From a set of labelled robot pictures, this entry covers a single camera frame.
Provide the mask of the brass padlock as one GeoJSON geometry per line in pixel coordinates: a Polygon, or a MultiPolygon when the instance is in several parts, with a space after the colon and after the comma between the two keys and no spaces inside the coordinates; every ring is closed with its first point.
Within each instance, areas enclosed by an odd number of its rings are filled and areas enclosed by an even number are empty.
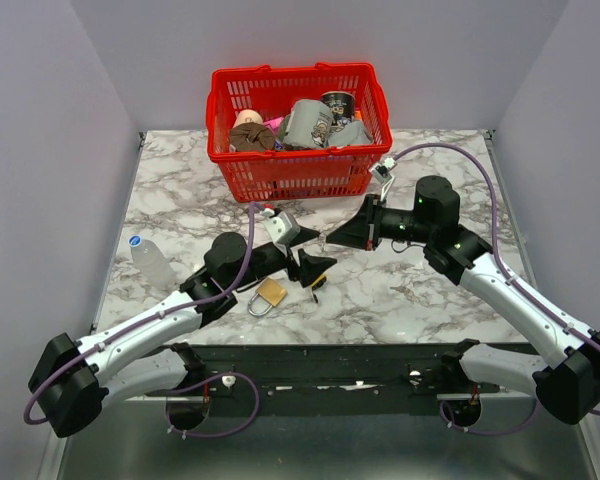
{"type": "Polygon", "coordinates": [[[247,311],[256,318],[266,316],[285,299],[287,294],[287,290],[280,283],[272,278],[266,278],[249,300],[247,311]]]}

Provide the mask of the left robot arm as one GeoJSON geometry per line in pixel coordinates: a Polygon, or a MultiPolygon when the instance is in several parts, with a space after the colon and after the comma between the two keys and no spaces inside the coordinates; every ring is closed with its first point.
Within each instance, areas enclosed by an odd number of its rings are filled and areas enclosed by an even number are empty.
{"type": "Polygon", "coordinates": [[[236,305],[236,291],[262,285],[274,273],[312,288],[337,263],[303,249],[317,231],[287,228],[280,218],[267,223],[273,236],[261,246],[252,234],[218,235],[202,267],[148,311],[77,340],[66,333],[50,339],[28,381],[25,423],[47,424],[67,438],[111,403],[160,391],[194,393],[202,380],[200,361],[166,342],[220,319],[236,305]]]}

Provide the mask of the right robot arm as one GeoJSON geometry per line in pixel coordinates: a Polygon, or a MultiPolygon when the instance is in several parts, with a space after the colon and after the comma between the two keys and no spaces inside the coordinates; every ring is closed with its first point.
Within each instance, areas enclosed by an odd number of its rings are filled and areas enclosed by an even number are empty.
{"type": "Polygon", "coordinates": [[[440,379],[460,392],[490,383],[535,397],[556,419],[574,425],[600,403],[600,330],[567,315],[459,222],[460,197],[440,176],[416,183],[410,210],[368,194],[354,217],[327,235],[329,244],[372,251],[383,240],[423,244],[428,264],[488,304],[533,347],[531,354],[466,340],[449,352],[440,379]]]}

